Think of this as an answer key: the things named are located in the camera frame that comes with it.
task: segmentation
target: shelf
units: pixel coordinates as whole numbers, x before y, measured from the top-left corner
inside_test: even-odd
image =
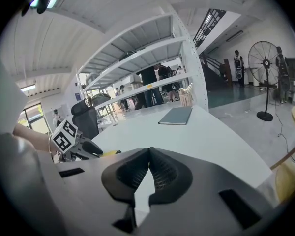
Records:
[[[126,52],[172,38],[172,25],[172,14],[159,15],[133,25],[97,50],[78,73],[102,72],[119,61]]]
[[[182,42],[185,40],[185,37],[168,39],[138,51],[106,69],[89,83],[83,92],[91,90],[92,87],[108,87],[133,73],[177,58]]]
[[[183,74],[180,74],[180,75],[176,75],[176,76],[172,76],[172,77],[169,77],[167,79],[164,79],[164,80],[160,80],[160,81],[156,81],[156,82],[153,82],[151,84],[148,84],[146,86],[143,86],[143,87],[140,87],[140,88],[137,88],[135,90],[132,90],[130,92],[127,92],[125,94],[122,94],[118,97],[115,97],[111,100],[108,100],[98,106],[95,107],[95,109],[100,109],[102,107],[105,107],[106,105],[109,105],[109,104],[113,104],[117,101],[120,101],[120,100],[124,100],[124,99],[127,99],[129,97],[132,97],[138,93],[141,93],[141,92],[145,92],[145,91],[148,91],[148,90],[151,90],[151,89],[154,89],[154,88],[159,88],[163,85],[167,85],[169,83],[173,83],[173,82],[176,82],[176,81],[181,81],[185,78],[188,78],[188,77],[192,77],[196,75],[195,73],[183,73]]]

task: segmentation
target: black chair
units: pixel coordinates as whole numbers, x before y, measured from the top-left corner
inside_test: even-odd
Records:
[[[85,101],[80,101],[71,108],[72,122],[83,133],[84,137],[93,139],[99,134],[96,109],[88,107]]]

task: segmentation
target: ceiling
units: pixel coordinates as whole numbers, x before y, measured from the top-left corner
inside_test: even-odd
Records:
[[[129,27],[126,18],[132,24],[159,14],[148,13],[149,6],[157,6],[157,1],[160,0],[57,0],[54,8],[41,15],[34,9],[24,17],[16,14],[1,37],[0,58],[19,87],[36,84],[29,95],[57,88],[63,91],[76,70],[116,26],[125,29]],[[191,35],[195,35],[209,8],[238,13],[254,5],[247,7],[249,0],[167,1]],[[142,13],[132,22],[134,11]]]

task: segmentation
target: ceiling light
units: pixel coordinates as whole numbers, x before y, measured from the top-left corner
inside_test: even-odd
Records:
[[[57,0],[50,0],[49,3],[48,3],[47,8],[48,8],[48,9],[51,9],[52,7],[54,7],[56,1],[57,1]]]
[[[47,8],[51,9],[52,7],[54,7],[56,1],[57,0],[50,0],[48,5],[47,5]],[[39,2],[39,0],[33,0],[33,2],[30,3],[30,6],[35,8],[35,7],[38,6],[38,2]]]
[[[233,36],[231,36],[229,39],[226,40],[226,42],[232,41],[234,38],[238,37],[239,35],[242,35],[244,32],[240,30],[239,32],[235,33]]]
[[[27,86],[25,88],[21,88],[21,91],[25,92],[25,91],[28,91],[28,90],[31,90],[31,89],[34,89],[34,88],[36,88],[36,85],[30,85],[30,86]]]
[[[38,5],[38,0],[33,0],[33,2],[30,3],[31,7],[37,7]]]
[[[212,17],[212,15],[209,14],[208,17],[206,18],[205,24],[210,20],[211,17]]]

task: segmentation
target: cable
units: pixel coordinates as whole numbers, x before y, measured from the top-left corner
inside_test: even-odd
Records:
[[[287,151],[287,154],[289,153],[289,146],[287,144],[287,139],[286,137],[282,134],[282,130],[283,130],[283,123],[281,122],[281,119],[280,117],[277,115],[277,112],[276,112],[276,106],[280,106],[280,105],[277,105],[276,104],[276,100],[275,100],[275,104],[273,104],[275,106],[275,115],[277,116],[277,118],[279,119],[279,122],[281,123],[281,132],[277,135],[277,137],[280,137],[280,136],[283,136],[284,139],[285,139],[285,143],[286,143],[286,151]]]

